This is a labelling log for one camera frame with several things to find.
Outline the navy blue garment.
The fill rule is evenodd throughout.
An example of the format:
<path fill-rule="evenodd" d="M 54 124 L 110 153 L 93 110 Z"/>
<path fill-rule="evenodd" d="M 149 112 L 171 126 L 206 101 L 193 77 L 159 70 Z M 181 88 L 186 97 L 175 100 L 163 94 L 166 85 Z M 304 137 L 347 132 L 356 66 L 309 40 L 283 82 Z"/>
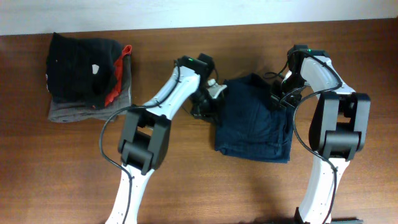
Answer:
<path fill-rule="evenodd" d="M 291 108 L 274 108 L 271 85 L 252 73 L 225 80 L 228 94 L 215 130 L 215 150 L 225 156 L 287 163 L 292 147 Z"/>

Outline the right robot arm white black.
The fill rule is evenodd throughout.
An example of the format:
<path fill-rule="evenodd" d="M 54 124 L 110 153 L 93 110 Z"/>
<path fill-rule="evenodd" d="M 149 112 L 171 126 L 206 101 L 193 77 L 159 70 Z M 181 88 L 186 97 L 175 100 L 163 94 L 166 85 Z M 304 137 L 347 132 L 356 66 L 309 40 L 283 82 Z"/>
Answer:
<path fill-rule="evenodd" d="M 317 98 L 308 131 L 308 144 L 300 144 L 313 155 L 307 191 L 295 209 L 292 223 L 333 223 L 331 211 L 340 180 L 366 141 L 371 99 L 348 86 L 333 68 L 324 50 L 295 45 L 287 52 L 285 75 L 271 91 L 276 108 L 299 107 Z"/>

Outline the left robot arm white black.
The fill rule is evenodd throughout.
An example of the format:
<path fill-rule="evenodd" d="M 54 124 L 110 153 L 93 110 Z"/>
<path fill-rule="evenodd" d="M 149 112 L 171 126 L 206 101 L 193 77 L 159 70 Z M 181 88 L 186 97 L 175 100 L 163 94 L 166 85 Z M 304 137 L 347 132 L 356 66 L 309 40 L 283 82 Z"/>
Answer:
<path fill-rule="evenodd" d="M 147 183 L 168 151 L 173 117 L 186 100 L 192 102 L 189 113 L 195 119 L 221 124 L 226 85 L 210 77 L 214 72 L 214 60 L 208 55 L 180 57 L 167 83 L 151 100 L 111 115 L 125 113 L 126 117 L 118 144 L 121 163 L 112 162 L 121 170 L 121 180 L 107 223 L 137 223 Z"/>

